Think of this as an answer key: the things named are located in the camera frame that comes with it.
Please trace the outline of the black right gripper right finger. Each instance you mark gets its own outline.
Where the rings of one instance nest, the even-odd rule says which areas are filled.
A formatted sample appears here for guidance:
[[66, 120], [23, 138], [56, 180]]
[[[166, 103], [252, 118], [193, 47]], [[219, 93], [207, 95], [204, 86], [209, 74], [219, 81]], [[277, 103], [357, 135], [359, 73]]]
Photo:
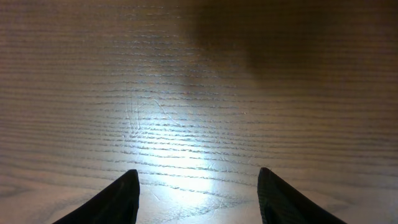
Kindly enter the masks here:
[[270, 169], [260, 169], [257, 195], [263, 224], [345, 224]]

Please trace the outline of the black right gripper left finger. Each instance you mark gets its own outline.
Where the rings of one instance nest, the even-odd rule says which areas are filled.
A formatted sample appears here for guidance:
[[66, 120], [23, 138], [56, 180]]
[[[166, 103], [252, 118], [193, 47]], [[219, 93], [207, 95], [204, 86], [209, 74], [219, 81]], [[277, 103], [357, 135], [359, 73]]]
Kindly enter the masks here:
[[138, 173], [131, 169], [54, 224], [135, 224], [139, 196]]

